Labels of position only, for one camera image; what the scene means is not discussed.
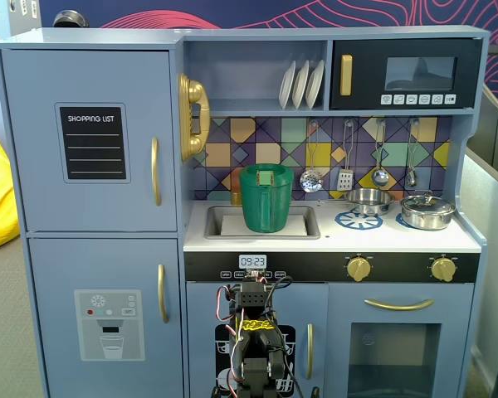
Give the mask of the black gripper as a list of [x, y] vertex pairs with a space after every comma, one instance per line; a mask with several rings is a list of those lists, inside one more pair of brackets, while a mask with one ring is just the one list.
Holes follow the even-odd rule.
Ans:
[[245, 271], [244, 276], [242, 277], [242, 283], [243, 284], [258, 283], [266, 285], [268, 284], [266, 278], [266, 271], [258, 269], [247, 269]]

